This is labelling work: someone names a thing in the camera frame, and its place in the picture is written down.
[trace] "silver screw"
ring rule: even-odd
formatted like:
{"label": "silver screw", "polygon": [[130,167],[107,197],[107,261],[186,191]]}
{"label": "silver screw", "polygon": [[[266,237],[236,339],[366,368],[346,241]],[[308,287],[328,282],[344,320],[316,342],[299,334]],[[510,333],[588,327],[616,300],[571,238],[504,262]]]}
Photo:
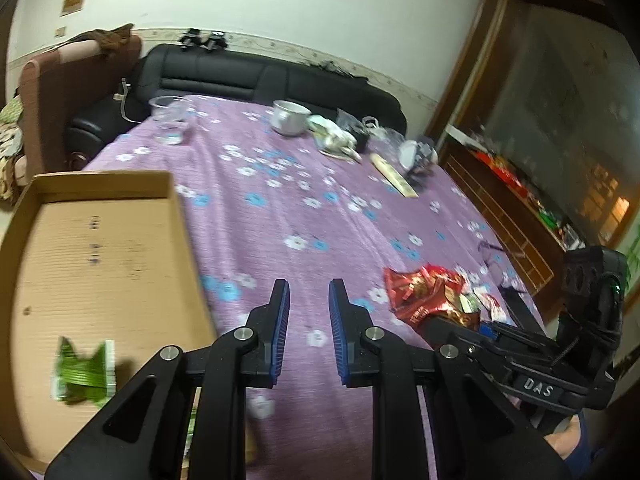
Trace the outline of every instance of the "silver screw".
{"label": "silver screw", "polygon": [[372,341],[377,341],[378,339],[382,339],[385,336],[385,331],[382,330],[379,326],[370,326],[364,331],[364,335]]}
{"label": "silver screw", "polygon": [[178,354],[180,353],[180,351],[178,350],[178,347],[175,346],[165,346],[161,351],[160,351],[160,357],[162,359],[164,359],[165,361],[173,361],[175,358],[178,357]]}
{"label": "silver screw", "polygon": [[453,345],[442,345],[440,354],[447,359],[455,359],[458,357],[458,349]]}
{"label": "silver screw", "polygon": [[253,335],[254,335],[254,331],[247,326],[241,326],[240,328],[236,328],[236,331],[234,332],[234,337],[240,341],[246,341],[247,339],[251,339]]}

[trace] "ceramic cup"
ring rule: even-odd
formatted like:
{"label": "ceramic cup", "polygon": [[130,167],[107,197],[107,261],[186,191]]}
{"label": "ceramic cup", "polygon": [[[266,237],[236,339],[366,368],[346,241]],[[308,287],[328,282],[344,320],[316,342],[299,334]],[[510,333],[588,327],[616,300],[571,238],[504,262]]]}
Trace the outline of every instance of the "ceramic cup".
{"label": "ceramic cup", "polygon": [[279,134],[293,137],[306,130],[306,120],[311,110],[290,101],[274,101],[271,126]]}

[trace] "red wrapper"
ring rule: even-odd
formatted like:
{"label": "red wrapper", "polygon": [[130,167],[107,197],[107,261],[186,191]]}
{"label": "red wrapper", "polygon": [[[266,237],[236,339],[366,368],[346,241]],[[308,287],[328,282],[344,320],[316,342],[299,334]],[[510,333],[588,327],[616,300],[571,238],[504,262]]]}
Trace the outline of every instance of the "red wrapper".
{"label": "red wrapper", "polygon": [[416,332],[429,316],[441,316],[477,330],[479,313],[466,314],[460,307],[465,279],[444,267],[426,265],[415,272],[384,270],[391,311]]}

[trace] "floral tablecloth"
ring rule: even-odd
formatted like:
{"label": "floral tablecloth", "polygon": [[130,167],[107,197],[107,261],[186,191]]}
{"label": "floral tablecloth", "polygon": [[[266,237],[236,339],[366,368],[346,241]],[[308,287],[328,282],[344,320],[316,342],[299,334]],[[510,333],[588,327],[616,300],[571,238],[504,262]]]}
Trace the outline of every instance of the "floral tablecloth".
{"label": "floral tablecloth", "polygon": [[247,392],[262,455],[248,477],[368,479],[371,393],[340,384],[329,281],[343,278],[350,300],[376,325],[416,346],[426,343],[389,311],[383,267],[414,270],[429,262],[456,269],[500,301],[498,281],[522,282],[505,256],[496,251],[489,261],[482,253],[482,241],[498,240],[441,168],[433,168],[419,199],[404,198],[368,157],[362,165],[336,160],[309,137],[276,134],[265,106],[190,99],[193,124],[181,145],[155,142],[147,120],[87,170],[173,172],[219,333],[243,325],[254,306],[266,303],[274,280],[289,281],[282,375],[273,390]]}

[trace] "green wrapper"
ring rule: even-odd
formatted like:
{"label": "green wrapper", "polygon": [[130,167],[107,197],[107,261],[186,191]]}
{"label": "green wrapper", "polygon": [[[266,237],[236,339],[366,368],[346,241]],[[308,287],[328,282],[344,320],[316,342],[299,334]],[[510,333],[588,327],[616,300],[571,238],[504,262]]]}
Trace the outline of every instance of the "green wrapper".
{"label": "green wrapper", "polygon": [[76,355],[71,341],[60,337],[56,365],[51,378],[51,397],[66,404],[90,400],[99,408],[116,393],[113,340],[105,340],[94,355]]}

